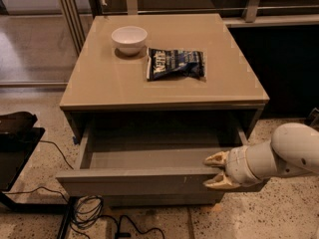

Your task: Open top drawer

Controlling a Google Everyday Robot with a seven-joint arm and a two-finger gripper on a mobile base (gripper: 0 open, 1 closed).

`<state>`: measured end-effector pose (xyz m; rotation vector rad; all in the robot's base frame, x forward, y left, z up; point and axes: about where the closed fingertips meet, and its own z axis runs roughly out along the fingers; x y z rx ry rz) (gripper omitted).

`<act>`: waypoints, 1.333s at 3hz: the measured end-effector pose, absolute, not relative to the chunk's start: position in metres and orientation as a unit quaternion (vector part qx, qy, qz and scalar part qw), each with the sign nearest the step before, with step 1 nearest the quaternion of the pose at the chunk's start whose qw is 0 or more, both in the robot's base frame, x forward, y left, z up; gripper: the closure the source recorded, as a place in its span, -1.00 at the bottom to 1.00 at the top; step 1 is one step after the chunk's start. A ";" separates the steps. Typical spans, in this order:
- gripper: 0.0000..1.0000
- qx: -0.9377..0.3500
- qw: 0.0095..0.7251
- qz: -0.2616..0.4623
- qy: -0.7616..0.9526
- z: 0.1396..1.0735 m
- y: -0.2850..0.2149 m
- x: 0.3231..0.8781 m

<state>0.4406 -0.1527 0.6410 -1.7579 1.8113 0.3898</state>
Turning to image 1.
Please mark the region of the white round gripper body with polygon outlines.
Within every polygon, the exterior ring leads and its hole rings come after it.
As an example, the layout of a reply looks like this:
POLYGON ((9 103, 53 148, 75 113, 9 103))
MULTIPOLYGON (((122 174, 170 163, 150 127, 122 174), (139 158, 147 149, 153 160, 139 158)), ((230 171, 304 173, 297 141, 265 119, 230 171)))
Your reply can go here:
POLYGON ((234 184, 243 187, 261 183, 263 178, 260 176, 260 166, 264 154, 265 147, 262 144, 233 148, 226 159, 226 175, 234 184))

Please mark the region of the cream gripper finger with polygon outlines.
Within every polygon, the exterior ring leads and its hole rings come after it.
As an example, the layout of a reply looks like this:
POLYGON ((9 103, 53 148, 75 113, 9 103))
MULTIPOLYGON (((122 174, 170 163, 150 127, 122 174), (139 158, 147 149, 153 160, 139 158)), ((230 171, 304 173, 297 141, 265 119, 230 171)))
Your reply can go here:
POLYGON ((228 155, 229 155, 228 151, 220 151, 218 153, 215 153, 207 157, 203 163, 209 166, 225 166, 228 155))
POLYGON ((217 174, 214 178, 209 179, 203 183, 207 188, 211 189, 235 189, 240 186, 239 183, 233 181, 224 171, 217 174))

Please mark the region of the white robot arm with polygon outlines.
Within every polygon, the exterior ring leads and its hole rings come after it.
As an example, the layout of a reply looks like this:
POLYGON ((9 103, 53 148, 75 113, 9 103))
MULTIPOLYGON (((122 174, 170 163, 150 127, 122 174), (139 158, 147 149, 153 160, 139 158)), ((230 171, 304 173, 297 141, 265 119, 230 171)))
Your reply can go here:
POLYGON ((203 183, 212 189, 250 187, 271 177, 318 174, 319 131, 302 123, 285 123, 270 140, 218 152, 204 164, 222 168, 222 172, 203 183))

